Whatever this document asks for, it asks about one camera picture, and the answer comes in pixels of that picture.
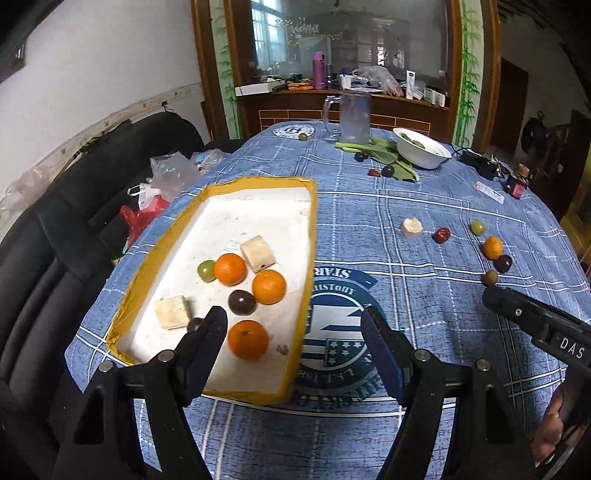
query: red date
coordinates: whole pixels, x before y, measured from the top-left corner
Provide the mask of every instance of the red date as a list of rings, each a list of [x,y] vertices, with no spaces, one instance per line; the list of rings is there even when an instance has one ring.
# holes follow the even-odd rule
[[[436,230],[435,233],[433,234],[432,238],[438,244],[442,244],[444,242],[447,242],[449,240],[449,238],[451,237],[451,235],[452,235],[452,233],[450,232],[450,229],[443,227],[443,228]]]

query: screw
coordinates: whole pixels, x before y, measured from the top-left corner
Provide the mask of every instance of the screw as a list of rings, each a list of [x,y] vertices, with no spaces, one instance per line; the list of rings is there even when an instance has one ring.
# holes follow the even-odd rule
[[[113,364],[113,362],[111,360],[105,360],[104,362],[102,362],[99,365],[99,370],[103,373],[107,373],[109,370],[111,370],[111,368],[113,368],[115,365]]]
[[[172,350],[162,350],[158,354],[158,360],[163,363],[170,362],[174,358],[174,351]]]
[[[478,367],[478,370],[482,370],[483,372],[488,372],[491,369],[489,361],[484,360],[483,358],[476,360],[476,366]]]
[[[424,348],[420,348],[420,349],[414,351],[414,357],[419,362],[426,362],[427,360],[429,360],[431,358],[431,353],[429,352],[429,350],[425,350]]]

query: black sofa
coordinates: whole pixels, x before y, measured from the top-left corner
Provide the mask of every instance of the black sofa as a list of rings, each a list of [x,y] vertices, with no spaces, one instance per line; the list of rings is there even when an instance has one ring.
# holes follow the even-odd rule
[[[151,176],[150,157],[231,153],[243,143],[204,145],[194,126],[171,112],[126,121],[90,145],[2,240],[1,477],[51,478],[68,408],[80,395],[64,351],[121,256],[128,228],[118,212],[137,208],[127,190]]]

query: small bottle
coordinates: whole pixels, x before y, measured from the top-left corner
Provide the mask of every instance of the small bottle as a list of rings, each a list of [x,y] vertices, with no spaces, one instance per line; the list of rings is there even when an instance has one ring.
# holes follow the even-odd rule
[[[515,171],[509,174],[505,191],[514,199],[519,200],[530,184],[530,181],[527,179],[529,176],[530,169],[520,163]]]
[[[324,52],[317,51],[312,57],[312,72],[314,74],[314,90],[326,90],[326,68],[324,66]]]

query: round table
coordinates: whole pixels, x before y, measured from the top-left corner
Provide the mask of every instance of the round table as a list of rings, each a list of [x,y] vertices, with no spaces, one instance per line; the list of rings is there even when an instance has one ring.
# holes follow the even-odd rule
[[[297,139],[298,125],[313,129],[307,141]],[[384,130],[373,134],[393,137]],[[480,276],[493,267],[469,224],[483,220],[487,235],[504,240],[514,263],[499,276],[500,286],[589,320],[589,286],[566,235],[533,193],[515,200],[498,180],[485,180],[457,160],[436,170],[417,168],[416,184],[368,176],[369,168],[381,166],[335,149],[320,122],[278,124],[250,139],[183,192],[117,265],[66,352],[78,386],[85,388],[104,359],[115,359],[105,337],[129,282],[202,188],[242,176],[301,176],[316,180],[319,211],[310,331],[294,394],[288,404],[265,407],[221,398],[193,401],[186,416],[213,477],[376,478],[404,412],[386,395],[359,331],[361,308],[369,303],[415,347],[443,361],[486,358],[531,432],[564,377],[564,365],[482,306]],[[477,190],[476,182],[500,192],[503,204]],[[415,238],[400,231],[411,217],[425,229]],[[440,245],[431,234],[443,226],[452,236]],[[341,328],[327,330],[328,324]],[[137,401],[139,438],[144,456],[157,467],[144,407]],[[453,413],[450,400],[427,478],[441,474]]]

